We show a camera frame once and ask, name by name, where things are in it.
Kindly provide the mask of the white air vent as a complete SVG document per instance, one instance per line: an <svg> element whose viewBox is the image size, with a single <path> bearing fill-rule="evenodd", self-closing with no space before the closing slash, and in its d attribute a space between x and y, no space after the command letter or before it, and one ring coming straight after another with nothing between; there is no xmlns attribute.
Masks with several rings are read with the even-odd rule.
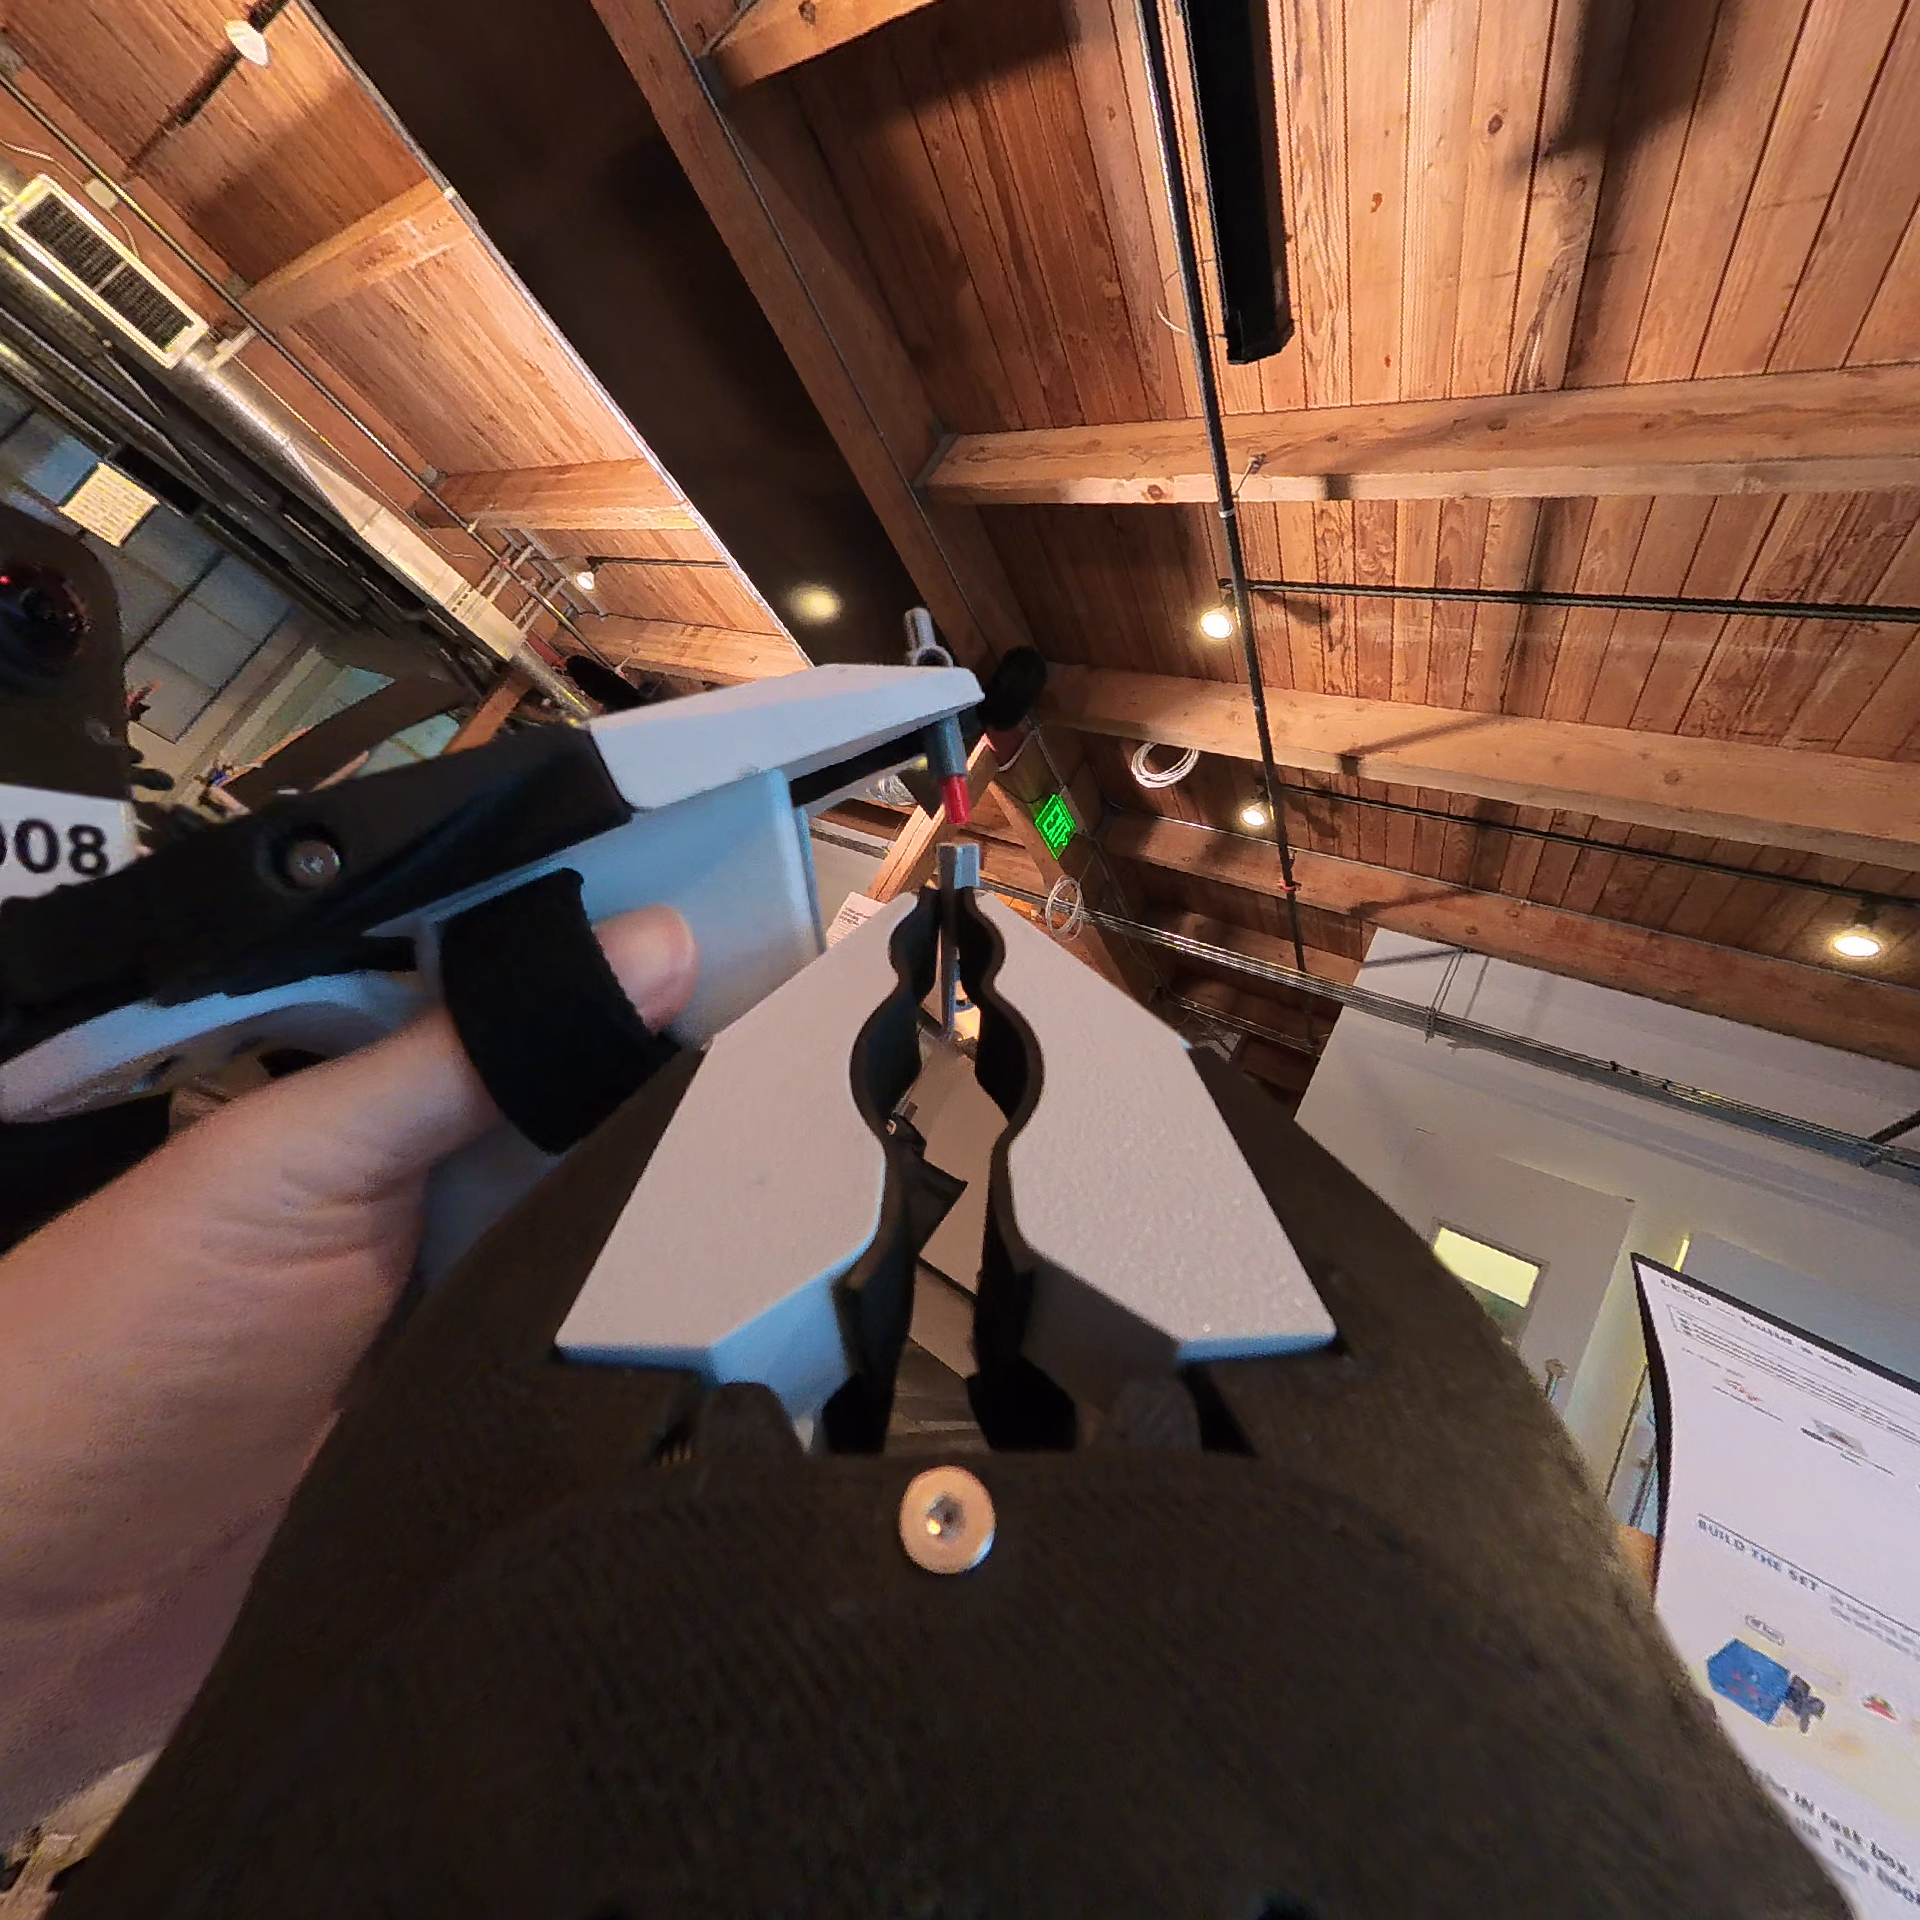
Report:
<svg viewBox="0 0 1920 1920"><path fill-rule="evenodd" d="M4 201L3 230L40 278L153 364L176 369L205 340L198 313L49 177L35 177Z"/></svg>

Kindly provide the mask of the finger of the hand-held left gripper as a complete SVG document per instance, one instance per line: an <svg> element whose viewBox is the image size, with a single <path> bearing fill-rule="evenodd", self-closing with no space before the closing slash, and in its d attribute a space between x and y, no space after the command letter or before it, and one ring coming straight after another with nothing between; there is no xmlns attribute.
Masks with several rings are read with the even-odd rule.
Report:
<svg viewBox="0 0 1920 1920"><path fill-rule="evenodd" d="M926 732L979 699L965 667L835 663L608 713L585 732L638 812L760 775L809 808L921 761Z"/></svg>
<svg viewBox="0 0 1920 1920"><path fill-rule="evenodd" d="M676 1041L711 1043L822 951L809 831L789 779L763 772L636 815L577 849L591 923L669 906L700 951Z"/></svg>

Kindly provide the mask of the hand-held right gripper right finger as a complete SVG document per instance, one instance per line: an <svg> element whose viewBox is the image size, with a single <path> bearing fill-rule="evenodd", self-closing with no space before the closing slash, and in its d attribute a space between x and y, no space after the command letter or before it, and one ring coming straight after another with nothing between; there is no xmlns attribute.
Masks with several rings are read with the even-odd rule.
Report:
<svg viewBox="0 0 1920 1920"><path fill-rule="evenodd" d="M1003 1116L967 1382L992 1450L1072 1450L1077 1415L1128 1385L1334 1339L1164 1022L981 894L960 894L960 979Z"/></svg>

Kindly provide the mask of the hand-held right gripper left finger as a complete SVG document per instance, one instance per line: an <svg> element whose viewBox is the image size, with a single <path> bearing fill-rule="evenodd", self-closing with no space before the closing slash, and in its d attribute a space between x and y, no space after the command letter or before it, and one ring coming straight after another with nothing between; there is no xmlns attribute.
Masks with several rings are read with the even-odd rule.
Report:
<svg viewBox="0 0 1920 1920"><path fill-rule="evenodd" d="M705 1049L558 1348L757 1384L880 1452L915 1287L911 1155L889 1118L921 1073L936 894L899 899Z"/></svg>

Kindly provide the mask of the black ceiling pipe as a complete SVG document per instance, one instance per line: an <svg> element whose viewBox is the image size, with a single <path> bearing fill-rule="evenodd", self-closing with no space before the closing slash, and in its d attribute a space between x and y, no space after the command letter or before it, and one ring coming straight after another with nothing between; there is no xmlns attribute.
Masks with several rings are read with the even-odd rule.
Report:
<svg viewBox="0 0 1920 1920"><path fill-rule="evenodd" d="M1267 787L1267 812L1268 812L1268 831L1275 841L1275 854L1280 860L1280 880L1281 880L1281 900L1287 908L1287 932L1291 939L1293 960L1299 971L1308 975L1305 962L1305 930L1301 919L1301 884L1293 873L1291 862L1291 843L1287 832L1287 809L1284 809L1284 792L1280 779L1280 769L1273 750L1273 737L1268 728L1268 711L1264 697L1264 667L1256 648L1256 624L1251 604L1251 590L1244 575L1244 553L1241 553L1241 529L1239 529L1239 506L1235 494L1235 483L1230 474L1227 460L1227 439L1225 439L1225 423L1219 402L1219 387L1216 387L1216 360L1214 345L1208 335L1208 313L1203 290L1203 274L1197 263L1197 246L1193 236L1193 209L1187 187L1187 172L1184 172L1184 145L1172 99L1172 84L1168 75L1168 46L1164 35L1164 11L1160 2L1139 2L1141 14L1141 36L1143 36L1143 62L1145 62L1145 83L1150 95L1150 106L1153 115L1153 130L1156 130L1156 147L1158 147L1158 166L1164 175L1164 185L1168 194L1168 218L1172 227L1172 247L1176 257L1176 274L1184 296L1184 311L1189 324L1189 340L1190 340L1190 360L1195 370L1197 398L1203 410L1203 423L1206 433L1206 455L1212 468L1212 490L1216 498L1216 519L1219 534L1222 544L1222 555L1227 563L1227 580L1230 580L1230 607L1235 612L1235 627L1244 660L1244 675L1247 687L1247 697L1252 703L1254 716L1254 738L1260 747L1261 761L1261 777Z"/></svg>

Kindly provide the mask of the grey sleeve with dark pin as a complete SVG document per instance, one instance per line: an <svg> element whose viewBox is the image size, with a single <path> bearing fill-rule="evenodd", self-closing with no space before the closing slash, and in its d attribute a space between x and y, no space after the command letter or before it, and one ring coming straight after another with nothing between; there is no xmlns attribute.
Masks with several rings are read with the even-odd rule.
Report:
<svg viewBox="0 0 1920 1920"><path fill-rule="evenodd" d="M958 1017L965 1004L961 990L961 926L965 911L979 887L979 847L965 840L936 847L940 884L940 1008L942 1036L958 1043Z"/></svg>

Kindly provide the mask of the grey connector red-tipped axle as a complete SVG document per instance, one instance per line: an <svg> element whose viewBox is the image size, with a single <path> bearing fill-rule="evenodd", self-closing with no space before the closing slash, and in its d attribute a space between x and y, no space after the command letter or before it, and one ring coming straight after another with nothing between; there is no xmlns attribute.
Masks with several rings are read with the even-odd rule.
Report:
<svg viewBox="0 0 1920 1920"><path fill-rule="evenodd" d="M926 608L910 608L902 616L902 636L908 665L936 670L952 667L952 658L935 628L932 612ZM926 760L928 772L940 787L947 824L967 826L973 809L969 752L956 716L947 716L926 729Z"/></svg>

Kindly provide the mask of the black linear ceiling fixture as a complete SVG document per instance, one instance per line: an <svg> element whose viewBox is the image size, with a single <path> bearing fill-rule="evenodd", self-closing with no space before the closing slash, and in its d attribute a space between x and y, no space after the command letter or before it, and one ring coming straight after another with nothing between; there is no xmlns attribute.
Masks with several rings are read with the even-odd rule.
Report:
<svg viewBox="0 0 1920 1920"><path fill-rule="evenodd" d="M1189 2L1184 25L1222 338L1230 364L1252 367L1280 354L1293 335L1268 8Z"/></svg>

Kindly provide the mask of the white instruction sheet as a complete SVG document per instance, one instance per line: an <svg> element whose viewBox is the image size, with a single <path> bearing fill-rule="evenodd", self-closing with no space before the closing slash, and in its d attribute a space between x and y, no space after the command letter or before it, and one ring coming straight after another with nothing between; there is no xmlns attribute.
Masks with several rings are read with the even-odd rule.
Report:
<svg viewBox="0 0 1920 1920"><path fill-rule="evenodd" d="M1915 1388L1635 1255L1654 1604L1853 1916L1917 1916Z"/></svg>

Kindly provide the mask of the wooden post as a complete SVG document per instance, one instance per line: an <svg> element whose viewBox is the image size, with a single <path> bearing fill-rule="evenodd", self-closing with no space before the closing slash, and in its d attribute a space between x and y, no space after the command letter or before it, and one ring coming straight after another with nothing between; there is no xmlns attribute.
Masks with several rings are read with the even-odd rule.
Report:
<svg viewBox="0 0 1920 1920"><path fill-rule="evenodd" d="M967 800L958 818L944 809L918 808L901 828L894 847L865 887L865 899L886 906L901 896L916 894L936 875L940 847L952 840L958 828L971 824L981 796L993 785L998 761L992 742L983 737L967 760Z"/></svg>

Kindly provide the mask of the silver air duct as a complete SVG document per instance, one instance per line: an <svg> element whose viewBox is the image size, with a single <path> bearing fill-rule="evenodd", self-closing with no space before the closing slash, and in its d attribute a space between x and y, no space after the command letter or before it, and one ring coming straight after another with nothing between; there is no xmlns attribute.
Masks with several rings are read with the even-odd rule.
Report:
<svg viewBox="0 0 1920 1920"><path fill-rule="evenodd" d="M159 491L280 568L323 611L405 639L433 634L518 670L567 719L587 697L541 660L412 521L337 465L293 410L207 336L176 369L153 364L40 278L4 236L4 348Z"/></svg>

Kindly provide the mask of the person's left forearm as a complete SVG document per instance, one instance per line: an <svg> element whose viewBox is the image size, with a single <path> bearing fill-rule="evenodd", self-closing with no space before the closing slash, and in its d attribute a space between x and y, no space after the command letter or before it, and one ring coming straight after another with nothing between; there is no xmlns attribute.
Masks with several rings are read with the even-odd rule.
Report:
<svg viewBox="0 0 1920 1920"><path fill-rule="evenodd" d="M229 1632L197 1602L4 1624L3 1840L159 1747Z"/></svg>

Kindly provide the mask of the person's left hand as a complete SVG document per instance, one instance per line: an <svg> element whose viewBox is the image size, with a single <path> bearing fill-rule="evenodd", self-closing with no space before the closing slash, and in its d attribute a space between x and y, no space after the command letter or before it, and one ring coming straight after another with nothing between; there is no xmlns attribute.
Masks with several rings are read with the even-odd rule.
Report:
<svg viewBox="0 0 1920 1920"><path fill-rule="evenodd" d="M499 1123L443 1011L188 1128L4 1257L4 1647L230 1617Z"/></svg>

